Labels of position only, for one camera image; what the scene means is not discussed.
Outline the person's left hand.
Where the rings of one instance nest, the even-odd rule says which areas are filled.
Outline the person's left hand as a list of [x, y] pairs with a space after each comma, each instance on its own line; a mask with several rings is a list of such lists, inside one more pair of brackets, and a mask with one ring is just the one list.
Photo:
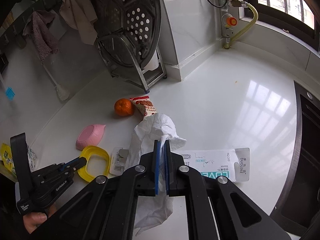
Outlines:
[[32, 233], [38, 226], [43, 224], [50, 216], [57, 211], [56, 205], [53, 204], [47, 211], [47, 213], [32, 212], [23, 216], [23, 224], [25, 229]]

